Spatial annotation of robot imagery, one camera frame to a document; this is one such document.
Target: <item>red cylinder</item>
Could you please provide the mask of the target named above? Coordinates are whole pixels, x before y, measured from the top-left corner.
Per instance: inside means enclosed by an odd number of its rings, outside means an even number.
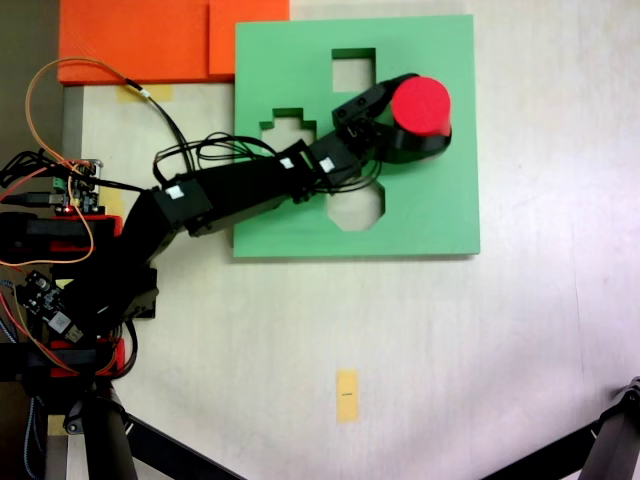
[[[391,111],[397,124],[415,135],[451,135],[451,96],[433,78],[403,82],[393,94]]]

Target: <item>orange foam board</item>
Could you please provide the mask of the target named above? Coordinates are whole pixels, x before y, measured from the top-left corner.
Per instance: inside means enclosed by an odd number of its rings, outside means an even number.
[[[213,81],[231,82],[235,76],[236,23],[289,20],[289,0],[210,2],[209,76]]]
[[[207,80],[208,50],[209,0],[60,0],[60,57],[98,58],[138,82],[177,83]],[[82,64],[61,65],[58,79],[121,83]]]

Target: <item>table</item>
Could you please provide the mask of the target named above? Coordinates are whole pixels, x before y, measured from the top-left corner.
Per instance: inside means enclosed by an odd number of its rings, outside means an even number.
[[[239,261],[226,232],[183,235],[156,262],[124,405],[249,479],[481,478],[596,418],[640,373],[640,4],[291,3],[294,20],[475,16],[482,254]],[[231,85],[174,96],[188,138],[231,130]],[[91,87],[82,141],[150,187],[171,137]],[[358,422],[336,423],[341,368]]]

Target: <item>black tripod leg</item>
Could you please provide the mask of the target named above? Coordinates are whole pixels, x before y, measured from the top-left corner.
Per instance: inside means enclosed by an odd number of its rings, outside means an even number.
[[[584,465],[595,442],[592,432],[597,431],[596,421],[489,475],[484,480],[561,480],[568,477]]]
[[[623,409],[602,425],[579,480],[631,480],[638,453],[640,431],[635,412]]]
[[[82,428],[91,480],[138,480],[125,433],[122,409],[115,402],[89,398]]]
[[[133,456],[174,480],[242,480],[219,463],[129,415]]]

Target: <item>green shape sorter board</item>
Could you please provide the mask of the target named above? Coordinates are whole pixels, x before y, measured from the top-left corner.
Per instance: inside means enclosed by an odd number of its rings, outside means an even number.
[[[333,92],[340,51],[374,51],[375,82],[417,73],[444,83],[453,103],[451,146],[431,161],[384,165],[385,213],[371,229],[342,231],[328,216],[326,195],[317,195],[237,225],[234,256],[479,253],[471,16],[238,24],[236,134],[260,138],[279,109],[303,109],[304,121],[316,122],[316,138],[329,133],[331,111],[359,93]]]

